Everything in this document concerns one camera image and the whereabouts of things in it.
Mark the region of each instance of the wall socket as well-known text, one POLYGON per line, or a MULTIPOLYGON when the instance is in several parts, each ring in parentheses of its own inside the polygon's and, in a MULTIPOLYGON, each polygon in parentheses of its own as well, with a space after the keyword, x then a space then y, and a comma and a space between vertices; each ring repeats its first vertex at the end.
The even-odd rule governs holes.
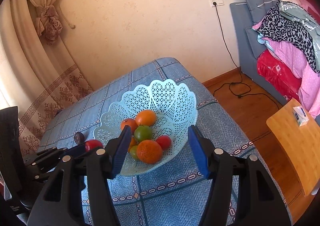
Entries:
POLYGON ((223 0, 209 0, 210 7, 214 7, 214 5, 213 5, 214 2, 217 3, 217 6, 224 5, 223 0))

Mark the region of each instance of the red tomato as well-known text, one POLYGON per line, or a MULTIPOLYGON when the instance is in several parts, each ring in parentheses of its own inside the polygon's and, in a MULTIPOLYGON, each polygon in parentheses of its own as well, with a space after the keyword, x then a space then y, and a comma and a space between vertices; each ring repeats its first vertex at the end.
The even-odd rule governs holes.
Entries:
POLYGON ((85 151, 86 152, 89 152, 90 150, 95 149, 96 147, 103 148, 102 143, 96 139, 88 140, 84 144, 85 144, 85 151))
POLYGON ((171 146, 171 138, 167 135, 158 137, 156 142, 161 146, 162 150, 167 150, 171 146))

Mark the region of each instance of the black cable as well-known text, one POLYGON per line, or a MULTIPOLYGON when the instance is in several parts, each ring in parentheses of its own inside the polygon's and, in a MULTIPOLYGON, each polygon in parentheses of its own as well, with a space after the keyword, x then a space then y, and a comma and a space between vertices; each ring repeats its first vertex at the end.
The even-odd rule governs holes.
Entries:
POLYGON ((265 93, 249 93, 249 92, 251 92, 251 87, 250 87, 248 84, 246 84, 246 83, 243 82, 241 70, 240 70, 240 68, 236 65, 235 61, 233 60, 232 55, 231 55, 231 53, 230 53, 230 51, 229 51, 229 48, 228 48, 228 46, 227 46, 226 40, 224 39, 223 30, 222 30, 222 26, 221 26, 221 21, 220 21, 218 9, 217 9, 217 3, 214 2, 213 5, 214 5, 215 8, 216 8, 216 12, 217 12, 218 20, 219 20, 219 25, 220 25, 220 30, 221 30, 221 34, 222 34, 222 38, 223 38, 224 44, 225 44, 225 46, 226 46, 226 48, 227 48, 227 51, 228 51, 228 53, 229 53, 229 55, 230 55, 230 57, 231 57, 231 60, 232 60, 233 64, 234 64, 234 65, 236 66, 236 68, 239 70, 239 74, 240 74, 240 77, 241 77, 241 81, 239 81, 239 82, 224 83, 223 85, 221 85, 218 89, 216 89, 216 90, 213 92, 213 96, 214 96, 214 94, 215 94, 218 90, 220 90, 224 85, 229 84, 229 90, 231 91, 231 93, 232 93, 233 95, 237 96, 239 99, 242 98, 242 97, 248 96, 248 95, 259 95, 259 94, 265 95, 265 96, 267 96, 270 100, 272 100, 272 101, 274 102, 274 104, 277 106, 277 108, 278 108, 278 110, 279 110, 278 104, 277 104, 273 99, 271 99, 268 95, 266 95, 265 93), (243 92, 243 93, 241 93, 241 94, 236 94, 236 93, 234 93, 234 92, 231 90, 231 86, 232 86, 232 85, 237 85, 237 84, 243 84, 243 85, 249 87, 249 90, 248 90, 247 92, 243 92))

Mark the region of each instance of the pink blanket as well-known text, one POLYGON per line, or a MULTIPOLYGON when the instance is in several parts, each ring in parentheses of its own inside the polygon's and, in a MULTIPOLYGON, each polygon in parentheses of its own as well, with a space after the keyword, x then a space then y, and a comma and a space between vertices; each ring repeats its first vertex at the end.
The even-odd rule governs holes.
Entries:
MULTIPOLYGON (((261 23, 262 21, 252 28, 258 29, 261 23)), ((293 75, 302 79, 298 90, 300 102, 316 118, 320 114, 320 77, 311 69, 306 56, 289 42, 276 42, 266 37, 262 39, 269 41, 275 54, 290 68, 293 75)))

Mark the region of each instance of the white plastic basket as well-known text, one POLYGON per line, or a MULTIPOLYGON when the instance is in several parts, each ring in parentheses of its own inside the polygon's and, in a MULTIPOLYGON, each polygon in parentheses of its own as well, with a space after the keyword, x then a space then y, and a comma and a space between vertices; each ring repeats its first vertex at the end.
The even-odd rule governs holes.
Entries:
POLYGON ((144 109, 151 109, 157 115, 156 123, 151 126, 152 139, 168 135, 172 145, 153 165, 127 154, 121 170, 124 176, 150 172, 174 158, 188 141, 188 127, 196 124, 198 116, 196 96, 184 83, 177 85, 170 79, 154 80, 149 86, 141 84, 134 91, 125 92, 120 102, 111 103, 109 111, 101 115, 101 126, 94 129, 94 138, 105 146, 110 139, 120 135, 120 124, 124 119, 135 118, 144 109))

